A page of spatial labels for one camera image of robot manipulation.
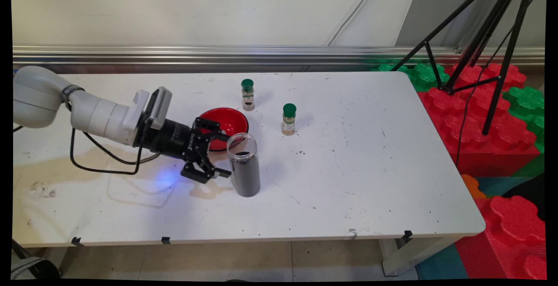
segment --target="green lid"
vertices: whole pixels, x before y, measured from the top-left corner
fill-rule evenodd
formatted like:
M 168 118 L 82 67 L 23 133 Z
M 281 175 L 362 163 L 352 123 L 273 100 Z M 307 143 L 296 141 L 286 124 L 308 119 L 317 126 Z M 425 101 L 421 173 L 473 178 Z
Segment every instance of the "green lid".
M 293 118 L 296 115 L 296 106 L 294 104 L 291 103 L 287 103 L 285 104 L 285 106 L 283 106 L 283 114 L 285 115 L 285 117 L 287 118 Z
M 251 79 L 244 79 L 241 83 L 242 89 L 246 92 L 253 91 L 254 82 Z

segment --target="floor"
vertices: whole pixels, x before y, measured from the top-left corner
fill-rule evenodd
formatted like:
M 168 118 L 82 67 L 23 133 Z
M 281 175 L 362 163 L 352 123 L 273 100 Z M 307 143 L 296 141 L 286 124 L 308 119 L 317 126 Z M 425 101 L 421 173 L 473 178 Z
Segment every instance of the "floor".
M 417 280 L 385 277 L 375 240 L 68 248 L 63 278 L 223 282 Z

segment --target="black tripod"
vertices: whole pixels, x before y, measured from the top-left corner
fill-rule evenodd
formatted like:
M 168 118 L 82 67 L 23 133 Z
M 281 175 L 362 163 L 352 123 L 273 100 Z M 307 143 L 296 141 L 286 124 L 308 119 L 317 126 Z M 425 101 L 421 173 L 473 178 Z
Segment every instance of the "black tripod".
M 462 59 L 460 59 L 457 67 L 455 68 L 454 73 L 448 80 L 446 85 L 442 85 L 442 81 L 440 79 L 440 75 L 438 73 L 438 69 L 436 69 L 436 63 L 434 61 L 434 56 L 432 55 L 432 50 L 430 49 L 429 41 L 436 36 L 446 25 L 448 25 L 458 14 L 460 14 L 469 4 L 471 4 L 474 0 L 466 0 L 459 6 L 452 14 L 446 18 L 437 28 L 434 29 L 430 34 L 428 34 L 420 44 L 418 44 L 407 56 L 405 56 L 397 65 L 395 65 L 391 71 L 396 71 L 401 67 L 407 60 L 409 60 L 413 55 L 416 54 L 423 46 L 426 48 L 426 52 L 428 53 L 428 58 L 430 59 L 430 64 L 432 65 L 432 69 L 434 70 L 434 76 L 436 77 L 436 81 L 438 84 L 438 90 L 447 91 L 449 95 L 453 95 L 455 92 L 463 91 L 469 88 L 477 87 L 479 85 L 485 85 L 486 83 L 490 83 L 496 81 L 496 89 L 494 90 L 494 94 L 492 95 L 492 101 L 490 102 L 490 107 L 488 109 L 488 115 L 486 121 L 484 122 L 483 127 L 483 135 L 488 135 L 488 130 L 490 129 L 490 124 L 492 123 L 492 118 L 494 117 L 494 112 L 496 111 L 496 104 L 498 103 L 498 99 L 500 98 L 500 93 L 502 92 L 502 87 L 504 86 L 504 80 L 506 79 L 506 75 L 508 73 L 508 67 L 510 66 L 510 61 L 512 59 L 512 55 L 514 54 L 514 49 L 516 47 L 517 38 L 520 33 L 521 25 L 523 23 L 525 12 L 527 10 L 528 5 L 530 4 L 530 0 L 521 0 L 519 10 L 517 12 L 516 20 L 514 23 L 514 27 L 511 30 L 511 37 L 510 42 L 508 42 L 508 47 L 506 48 L 506 55 L 504 55 L 504 60 L 502 61 L 502 69 L 500 69 L 500 75 L 494 78 L 486 79 L 484 81 L 477 81 L 476 83 L 472 83 L 470 85 L 465 85 L 464 87 L 454 89 L 454 84 L 459 75 L 462 73 L 463 69 L 465 68 L 466 64 L 469 63 L 471 57 L 473 58 L 470 62 L 470 66 L 474 66 L 476 61 L 479 59 L 480 54 L 482 53 L 484 47 L 486 46 L 490 36 L 496 29 L 498 22 L 506 12 L 508 5 L 510 4 L 511 0 L 497 0 L 496 4 L 492 8 L 490 14 L 488 14 L 486 20 L 480 27 L 479 31 L 477 32 L 476 36 L 473 38 L 471 45 L 466 49 L 463 53 Z

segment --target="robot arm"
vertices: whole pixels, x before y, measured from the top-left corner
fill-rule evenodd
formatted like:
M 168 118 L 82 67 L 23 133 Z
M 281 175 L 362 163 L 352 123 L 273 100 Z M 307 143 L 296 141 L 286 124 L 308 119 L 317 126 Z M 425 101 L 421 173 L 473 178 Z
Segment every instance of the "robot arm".
M 166 119 L 172 93 L 164 87 L 153 92 L 144 111 L 148 97 L 149 93 L 141 90 L 130 106 L 120 105 L 83 91 L 48 69 L 27 66 L 14 77 L 14 123 L 47 127 L 66 101 L 71 103 L 71 125 L 75 129 L 133 147 L 139 146 L 143 138 L 143 147 L 150 151 L 186 161 L 181 175 L 201 183 L 231 175 L 213 166 L 207 157 L 211 141 L 229 138 L 219 123 L 198 118 L 190 128 Z M 195 169 L 194 163 L 202 171 Z

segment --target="white wall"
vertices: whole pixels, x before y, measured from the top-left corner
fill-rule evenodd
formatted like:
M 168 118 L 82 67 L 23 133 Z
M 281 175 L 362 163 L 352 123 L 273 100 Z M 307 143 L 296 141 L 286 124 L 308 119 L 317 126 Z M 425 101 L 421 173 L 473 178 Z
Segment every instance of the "white wall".
M 12 0 L 14 45 L 323 46 L 360 0 Z M 392 46 L 411 0 L 366 0 L 336 46 Z
M 333 45 L 393 46 L 411 0 L 366 0 Z

